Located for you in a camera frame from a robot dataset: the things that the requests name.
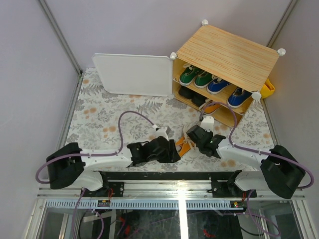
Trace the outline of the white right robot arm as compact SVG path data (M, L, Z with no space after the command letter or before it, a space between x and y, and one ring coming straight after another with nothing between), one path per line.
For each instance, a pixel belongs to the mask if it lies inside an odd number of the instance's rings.
M232 159L256 169L235 173L235 179L227 184L228 193L232 196L239 196L248 190L270 190L281 198L290 199L306 174L283 146L275 145L265 153L257 149L246 150L243 146L232 145L228 138L214 135L198 125L186 134L202 154Z

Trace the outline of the green sneaker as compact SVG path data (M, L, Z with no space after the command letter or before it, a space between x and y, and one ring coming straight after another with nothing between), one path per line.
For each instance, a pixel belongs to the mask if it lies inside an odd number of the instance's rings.
M194 65L190 65L180 75L179 82L182 86L188 86L202 72L203 72L202 69L200 69Z
M215 75L209 72L203 71L195 79L194 85L197 88L205 88L209 85L210 82L214 80L214 78L215 78Z

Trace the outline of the orange sneaker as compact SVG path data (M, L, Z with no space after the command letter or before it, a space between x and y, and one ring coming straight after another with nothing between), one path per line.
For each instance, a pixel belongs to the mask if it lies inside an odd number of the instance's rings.
M199 110L201 111L202 109L204 109L204 114L205 115L211 115L213 114L215 111L217 111L220 107L222 107L222 105L220 104L214 104L214 105L209 105L212 101L209 102L205 102L203 105L201 105L199 107Z
M175 146L177 148L177 152L182 158L184 155L186 155L190 150L194 150L195 143L190 139L190 137L187 135L187 131L191 129L193 126L197 125L197 121L189 123L185 125L182 129L182 135L181 138L175 143Z

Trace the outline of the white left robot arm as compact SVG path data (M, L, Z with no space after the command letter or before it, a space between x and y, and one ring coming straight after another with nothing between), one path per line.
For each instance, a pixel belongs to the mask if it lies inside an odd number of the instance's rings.
M51 189L73 185L102 197L109 191L109 184L103 181L101 174L107 168L140 167L150 161L175 163L179 160L175 141L159 136L150 142L130 143L116 154L109 150L84 150L73 142L48 156L46 162Z

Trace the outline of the black shoe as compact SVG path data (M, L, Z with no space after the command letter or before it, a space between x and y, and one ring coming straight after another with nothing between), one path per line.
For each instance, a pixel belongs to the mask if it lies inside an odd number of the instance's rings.
M194 94L191 102L195 104L197 107L202 106L206 102L206 97L201 94Z
M181 97L184 97L186 99L192 99L194 94L195 94L195 92L192 89L189 89L188 87L181 86L179 91L178 91L178 94Z

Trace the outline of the wooden shoe cabinet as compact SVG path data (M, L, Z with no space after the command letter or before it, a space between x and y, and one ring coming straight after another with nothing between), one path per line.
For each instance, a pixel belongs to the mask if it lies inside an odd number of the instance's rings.
M213 117L232 127L239 122L252 103L257 102L269 74L279 57L285 55L283 48L271 49L259 43L237 36L208 23L204 19L199 30L176 52L173 59L172 86L176 99L199 110L200 107L190 98L182 96L180 77L189 66L195 66L221 78L229 85L217 94L211 94L206 87L199 88L194 82L187 88L205 97L206 100L220 104ZM228 99L237 88L252 95L237 108L229 109Z

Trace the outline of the white cabinet door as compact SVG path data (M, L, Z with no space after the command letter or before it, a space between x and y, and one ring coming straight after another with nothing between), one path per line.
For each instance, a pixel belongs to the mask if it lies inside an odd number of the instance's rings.
M156 97L172 94L172 60L167 56L95 53L92 61L109 93Z

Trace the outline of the aluminium rail frame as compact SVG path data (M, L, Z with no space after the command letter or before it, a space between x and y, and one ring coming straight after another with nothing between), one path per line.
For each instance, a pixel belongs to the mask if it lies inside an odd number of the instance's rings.
M184 196L187 199L209 199L216 189L209 180L166 181L166 180L124 180L120 188L124 199L176 199ZM40 185L39 198L75 198L80 195L79 187L67 187L52 190L49 185Z

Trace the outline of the yellow plastic bin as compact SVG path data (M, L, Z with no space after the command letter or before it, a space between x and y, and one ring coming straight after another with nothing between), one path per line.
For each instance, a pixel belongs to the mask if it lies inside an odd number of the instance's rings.
M271 96L274 92L275 92L275 87L271 83L270 79L268 78L260 90L261 97L265 99Z

